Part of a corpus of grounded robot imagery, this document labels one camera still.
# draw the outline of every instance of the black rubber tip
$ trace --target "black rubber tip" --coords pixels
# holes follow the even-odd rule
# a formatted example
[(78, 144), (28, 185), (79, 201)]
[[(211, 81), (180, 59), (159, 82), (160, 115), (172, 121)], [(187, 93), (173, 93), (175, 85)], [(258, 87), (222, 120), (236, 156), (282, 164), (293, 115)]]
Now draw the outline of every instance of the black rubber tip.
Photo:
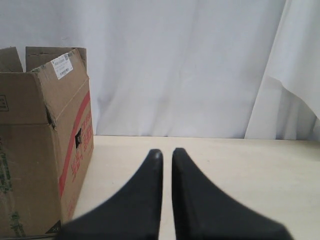
[(215, 186), (183, 148), (172, 156), (172, 205), (177, 240), (293, 240)]
[(133, 177), (115, 195), (62, 226), (55, 239), (157, 240), (162, 192), (163, 155), (160, 150), (152, 149)]

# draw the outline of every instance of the table surface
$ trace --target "table surface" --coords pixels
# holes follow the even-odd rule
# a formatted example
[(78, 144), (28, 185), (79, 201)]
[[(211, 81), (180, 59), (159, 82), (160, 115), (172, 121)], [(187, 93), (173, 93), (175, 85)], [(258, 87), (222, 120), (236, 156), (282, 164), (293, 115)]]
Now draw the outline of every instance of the table surface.
[(319, 240), (320, 143), (285, 140), (95, 136), (74, 218), (116, 193), (150, 149), (163, 153), (160, 240), (174, 240), (171, 158), (183, 147), (227, 194), (287, 226), (295, 240)]

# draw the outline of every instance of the barcode label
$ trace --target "barcode label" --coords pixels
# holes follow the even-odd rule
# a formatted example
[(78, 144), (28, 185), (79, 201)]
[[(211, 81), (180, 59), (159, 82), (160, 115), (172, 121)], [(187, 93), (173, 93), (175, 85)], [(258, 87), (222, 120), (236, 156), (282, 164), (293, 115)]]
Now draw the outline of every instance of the barcode label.
[(68, 53), (63, 54), (51, 61), (56, 77), (60, 80), (65, 75), (70, 73), (74, 68), (72, 67)]

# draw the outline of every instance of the white fabric backdrop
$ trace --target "white fabric backdrop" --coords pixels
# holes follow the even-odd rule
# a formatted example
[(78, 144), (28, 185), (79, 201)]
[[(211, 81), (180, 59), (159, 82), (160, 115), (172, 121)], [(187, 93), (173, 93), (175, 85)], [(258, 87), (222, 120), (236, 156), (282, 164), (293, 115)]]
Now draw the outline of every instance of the white fabric backdrop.
[(0, 47), (21, 59), (25, 46), (86, 47), (98, 135), (317, 140), (319, 10), (317, 0), (0, 0)]

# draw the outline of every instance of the red stripe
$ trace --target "red stripe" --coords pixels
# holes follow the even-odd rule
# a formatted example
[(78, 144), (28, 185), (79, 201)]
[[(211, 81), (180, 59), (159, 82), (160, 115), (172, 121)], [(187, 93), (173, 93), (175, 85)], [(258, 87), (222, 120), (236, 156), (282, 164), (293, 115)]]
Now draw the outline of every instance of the red stripe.
[(60, 197), (63, 195), (64, 193), (64, 189), (65, 189), (65, 185), (66, 185), (66, 179), (67, 179), (67, 173), (68, 173), (68, 169), (69, 169), (69, 163), (70, 163), (70, 158), (71, 158), (71, 153), (72, 153), (72, 149), (74, 148), (75, 145), (75, 136), (77, 134), (78, 131), (78, 127), (80, 125), (80, 121), (82, 118), (82, 115), (84, 114), (84, 111), (87, 107), (87, 105), (90, 102), (90, 92), (88, 91), (80, 105), (80, 108), (78, 110), (78, 113), (76, 114), (75, 120), (74, 120), (74, 124), (73, 124), (73, 129), (72, 129), (72, 133), (70, 136), (70, 140), (69, 140), (69, 145), (68, 145), (68, 149), (65, 155), (65, 159), (64, 159), (64, 166), (63, 166), (63, 170), (62, 170), (62, 174), (59, 178), (59, 193), (60, 193)]

